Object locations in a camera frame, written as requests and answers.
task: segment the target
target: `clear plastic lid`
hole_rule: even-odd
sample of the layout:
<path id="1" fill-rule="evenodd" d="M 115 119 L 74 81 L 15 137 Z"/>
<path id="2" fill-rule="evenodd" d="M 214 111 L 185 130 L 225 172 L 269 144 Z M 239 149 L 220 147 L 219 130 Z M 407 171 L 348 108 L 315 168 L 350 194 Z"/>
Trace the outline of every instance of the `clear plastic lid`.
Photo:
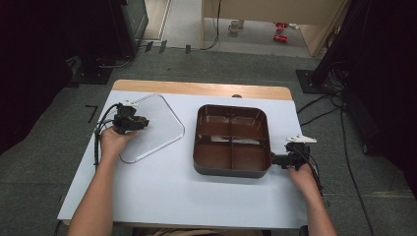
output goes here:
<path id="1" fill-rule="evenodd" d="M 135 116 L 145 116 L 149 124 L 126 144 L 120 154 L 124 162 L 135 163 L 184 136 L 184 125 L 161 94 L 150 94 L 132 103 L 137 109 Z"/>

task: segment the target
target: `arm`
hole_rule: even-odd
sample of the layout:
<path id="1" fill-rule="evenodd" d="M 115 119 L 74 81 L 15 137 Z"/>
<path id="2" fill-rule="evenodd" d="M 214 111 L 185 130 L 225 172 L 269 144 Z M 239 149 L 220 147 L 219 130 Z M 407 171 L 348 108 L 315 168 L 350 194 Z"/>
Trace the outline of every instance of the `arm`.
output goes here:
<path id="1" fill-rule="evenodd" d="M 114 167 L 125 144 L 136 134 L 137 132 L 131 132 L 118 135 L 114 127 L 101 133 L 101 161 L 74 213 L 68 235 L 111 235 Z"/>
<path id="2" fill-rule="evenodd" d="M 298 171 L 294 168 L 288 168 L 288 172 L 293 183 L 300 189 L 306 199 L 309 235 L 337 235 L 328 217 L 328 212 L 323 204 L 310 166 L 304 164 Z"/>

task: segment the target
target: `hand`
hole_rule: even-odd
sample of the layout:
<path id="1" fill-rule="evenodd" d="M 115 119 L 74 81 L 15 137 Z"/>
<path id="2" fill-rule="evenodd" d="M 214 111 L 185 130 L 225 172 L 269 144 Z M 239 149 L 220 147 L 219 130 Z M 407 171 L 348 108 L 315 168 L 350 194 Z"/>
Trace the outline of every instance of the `hand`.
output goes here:
<path id="1" fill-rule="evenodd" d="M 114 126 L 102 131 L 100 135 L 101 161 L 103 158 L 117 160 L 117 157 L 125 148 L 126 143 L 137 134 L 138 132 L 134 131 L 125 135 L 119 135 Z"/>
<path id="2" fill-rule="evenodd" d="M 295 170 L 294 167 L 288 167 L 288 173 L 292 182 L 303 193 L 304 197 L 320 196 L 316 180 L 308 164 L 303 164 L 298 170 Z"/>

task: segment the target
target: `table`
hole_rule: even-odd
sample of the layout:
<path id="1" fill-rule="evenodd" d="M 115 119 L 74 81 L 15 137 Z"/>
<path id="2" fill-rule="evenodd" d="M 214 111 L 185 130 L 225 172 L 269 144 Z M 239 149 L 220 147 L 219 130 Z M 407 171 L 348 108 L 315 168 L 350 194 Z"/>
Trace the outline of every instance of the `table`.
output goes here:
<path id="1" fill-rule="evenodd" d="M 263 109 L 272 151 L 285 153 L 285 138 L 301 134 L 288 88 L 122 80 L 114 84 L 103 111 L 118 101 L 154 92 L 163 95 L 186 132 L 181 140 L 139 162 L 118 163 L 113 192 L 116 224 L 268 229 L 307 223 L 302 195 L 278 166 L 260 179 L 206 176 L 193 167 L 197 110 L 208 103 Z M 230 97 L 237 93 L 244 98 Z M 92 142 L 91 136 L 58 214 L 66 224 L 94 174 Z"/>
<path id="2" fill-rule="evenodd" d="M 217 18 L 219 0 L 203 0 L 201 48 L 205 18 Z M 349 0 L 221 0 L 220 18 L 302 25 L 300 30 L 312 56 L 323 47 L 334 27 L 341 25 Z"/>

